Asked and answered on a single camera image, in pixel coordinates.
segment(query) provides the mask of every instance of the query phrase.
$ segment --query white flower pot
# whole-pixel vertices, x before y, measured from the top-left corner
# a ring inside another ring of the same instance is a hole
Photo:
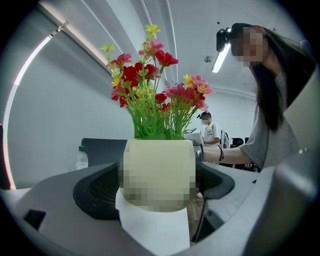
[[[120,192],[142,209],[179,211],[195,195],[196,160],[190,140],[128,140],[120,170]]]

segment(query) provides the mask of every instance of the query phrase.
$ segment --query water bottle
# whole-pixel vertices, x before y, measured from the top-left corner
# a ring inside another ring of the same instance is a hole
[[[76,169],[80,170],[88,167],[88,155],[85,152],[84,146],[79,146],[79,152],[76,154]]]

